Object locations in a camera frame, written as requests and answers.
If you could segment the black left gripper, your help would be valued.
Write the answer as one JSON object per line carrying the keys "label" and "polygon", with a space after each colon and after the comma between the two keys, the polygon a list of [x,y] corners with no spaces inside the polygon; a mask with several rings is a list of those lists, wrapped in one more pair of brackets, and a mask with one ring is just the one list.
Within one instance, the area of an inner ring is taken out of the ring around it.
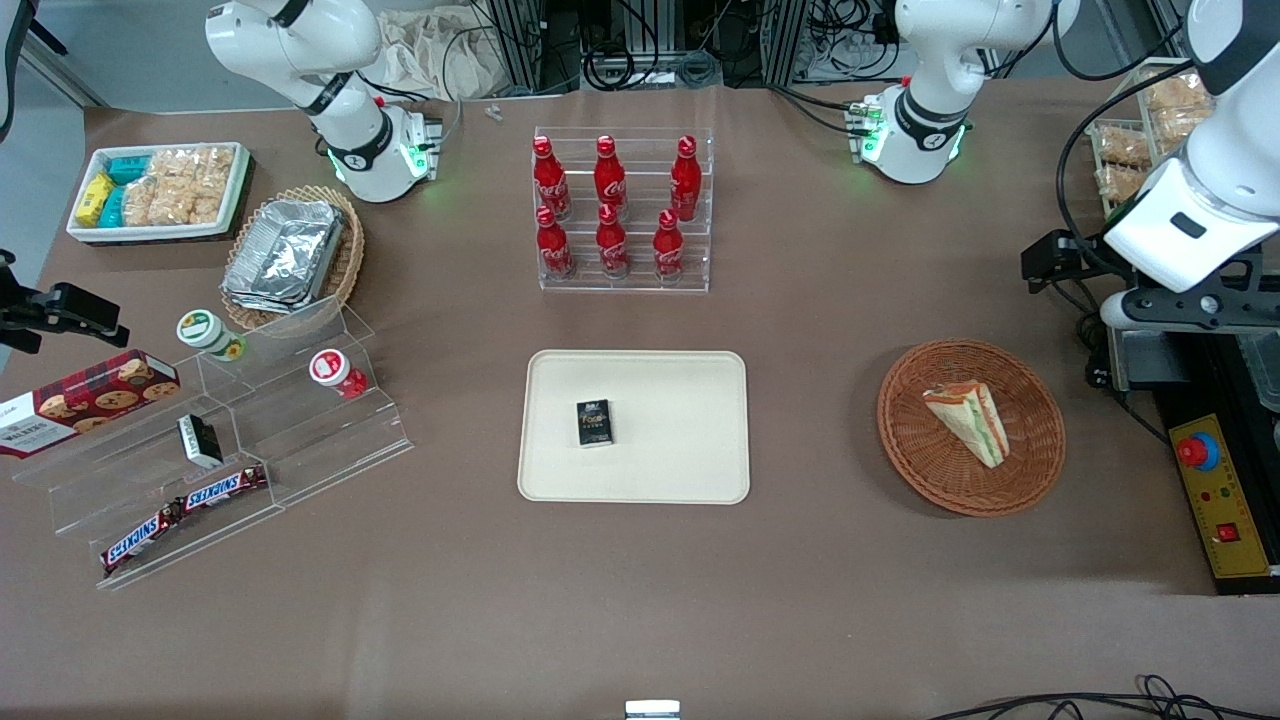
{"label": "black left gripper", "polygon": [[1021,278],[1029,293],[1043,292],[1053,281],[1055,287],[1082,283],[1091,269],[1117,274],[1128,288],[1158,290],[1178,299],[1216,296],[1222,302],[1276,302],[1277,251],[1252,247],[1229,258],[1219,269],[1189,290],[1174,291],[1152,275],[1138,270],[1111,247],[1093,247],[1088,261],[1076,237],[1055,233],[1053,241],[1036,241],[1021,251]]}

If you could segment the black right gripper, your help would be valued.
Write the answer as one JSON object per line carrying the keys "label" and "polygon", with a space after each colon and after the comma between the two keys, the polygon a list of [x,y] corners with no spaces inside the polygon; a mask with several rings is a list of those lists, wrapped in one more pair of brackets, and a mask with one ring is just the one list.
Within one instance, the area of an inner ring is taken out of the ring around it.
{"label": "black right gripper", "polygon": [[1,342],[23,354],[38,354],[47,324],[64,331],[95,331],[113,347],[127,348],[131,331],[120,323],[120,307],[78,286],[60,282],[47,292],[24,287],[10,265],[17,256],[1,250]]}

